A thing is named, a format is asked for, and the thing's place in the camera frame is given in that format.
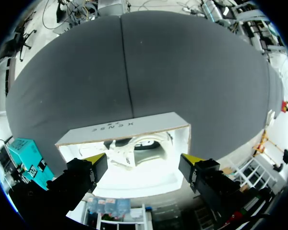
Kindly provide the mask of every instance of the gray fabric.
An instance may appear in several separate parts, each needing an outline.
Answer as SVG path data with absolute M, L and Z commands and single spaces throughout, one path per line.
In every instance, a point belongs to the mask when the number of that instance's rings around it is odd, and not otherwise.
M 269 74 L 249 44 L 206 19 L 170 12 L 121 21 L 135 117 L 175 111 L 192 125 L 191 154 L 215 160 L 264 127 Z
M 132 118 L 121 39 L 119 17 L 79 25 L 36 54 L 8 94 L 13 136 L 33 139 L 56 175 L 66 164 L 54 144 L 68 130 Z
M 269 63 L 266 64 L 269 72 L 269 110 L 275 111 L 275 118 L 281 112 L 281 103 L 283 100 L 283 84 L 279 75 L 271 67 Z
M 280 103 L 270 73 L 253 47 L 208 20 L 128 13 L 50 42 L 15 81 L 6 110 L 14 137 L 34 139 L 56 175 L 66 166 L 54 144 L 68 130 L 173 111 L 192 125 L 191 154 L 217 160 Z

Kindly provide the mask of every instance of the white floor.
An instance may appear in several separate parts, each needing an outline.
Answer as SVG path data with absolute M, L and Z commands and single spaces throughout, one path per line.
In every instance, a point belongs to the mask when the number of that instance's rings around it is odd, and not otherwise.
M 189 0 L 184 2 L 177 2 L 176 0 L 129 0 L 131 6 L 131 11 L 145 11 L 145 10 L 160 10 L 160 11 L 173 11 L 178 13 L 189 14 L 183 10 L 183 7 L 188 6 L 189 8 L 197 9 L 199 5 L 198 0 Z M 41 50 L 45 45 L 51 42 L 57 37 L 52 30 L 46 29 L 42 24 L 42 14 L 46 4 L 46 0 L 41 1 L 36 10 L 36 14 L 32 21 L 29 22 L 26 32 L 30 32 L 34 29 L 37 30 L 36 34 L 32 34 L 31 37 L 27 40 L 28 45 L 32 46 L 32 49 L 24 48 L 23 51 L 23 62 L 19 61 L 17 56 L 16 61 L 16 71 L 15 78 L 18 77 L 19 73 L 26 66 L 26 64 L 34 57 L 34 55 Z M 48 6 L 44 15 L 44 23 L 47 27 L 56 27 L 59 23 L 56 23 L 56 8 L 57 0 L 49 0 Z M 284 83 L 284 93 L 285 99 L 288 99 L 288 59 L 286 55 L 278 55 L 278 57 L 273 58 L 273 67 L 278 71 L 282 72 L 283 83 Z M 288 114 L 281 113 L 274 125 L 268 128 L 269 137 L 278 144 L 281 148 L 288 149 Z M 8 121 L 5 116 L 0 116 L 0 139 L 6 139 L 11 136 L 11 131 L 9 129 Z M 250 156 L 252 154 L 252 147 L 260 139 L 261 133 L 255 136 L 252 140 L 238 148 L 237 150 L 230 153 L 228 156 L 219 160 L 221 163 L 221 168 L 229 166 L 228 159 L 234 160 L 236 162 L 241 161 L 242 159 Z M 275 159 L 277 162 L 281 162 L 281 155 L 275 147 L 267 145 L 267 151 L 269 155 Z M 282 176 L 288 178 L 288 165 L 285 165 L 283 171 L 281 172 Z M 190 192 L 188 185 L 184 183 L 183 189 L 185 189 L 186 197 L 192 197 L 193 194 Z

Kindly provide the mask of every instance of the shelving unit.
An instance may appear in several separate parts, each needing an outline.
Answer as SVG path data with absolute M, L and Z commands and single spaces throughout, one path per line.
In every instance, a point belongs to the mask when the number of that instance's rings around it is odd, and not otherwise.
M 139 218 L 136 221 L 132 221 L 133 220 L 132 213 L 134 213 L 134 212 L 138 213 L 139 211 L 142 212 L 142 218 Z M 96 226 L 96 228 L 98 230 L 100 230 L 101 229 L 101 224 L 102 223 L 107 223 L 107 224 L 115 224 L 115 225 L 117 225 L 117 228 L 116 228 L 117 230 L 120 229 L 120 225 L 125 225 L 125 224 L 135 225 L 135 229 L 136 230 L 149 230 L 148 229 L 147 216 L 146 216 L 146 210 L 145 210 L 145 205 L 144 204 L 142 204 L 141 208 L 132 208 L 130 210 L 130 214 L 127 214 L 125 216 L 124 220 L 125 221 L 102 220 L 101 214 L 99 213 L 98 217 L 97 217 L 97 226 Z

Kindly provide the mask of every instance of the teal box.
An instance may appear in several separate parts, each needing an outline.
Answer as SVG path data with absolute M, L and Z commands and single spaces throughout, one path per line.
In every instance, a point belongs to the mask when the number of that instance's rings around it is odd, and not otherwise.
M 46 182 L 52 180 L 53 173 L 39 153 L 35 142 L 31 139 L 17 138 L 8 149 L 17 166 L 24 164 L 23 176 L 47 190 Z

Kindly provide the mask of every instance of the white shelf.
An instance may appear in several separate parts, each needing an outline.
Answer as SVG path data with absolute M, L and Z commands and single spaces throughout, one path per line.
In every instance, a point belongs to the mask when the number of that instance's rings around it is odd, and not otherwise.
M 111 221 L 111 220 L 101 220 L 100 222 L 108 224 L 145 224 L 144 222 L 124 222 L 124 221 Z

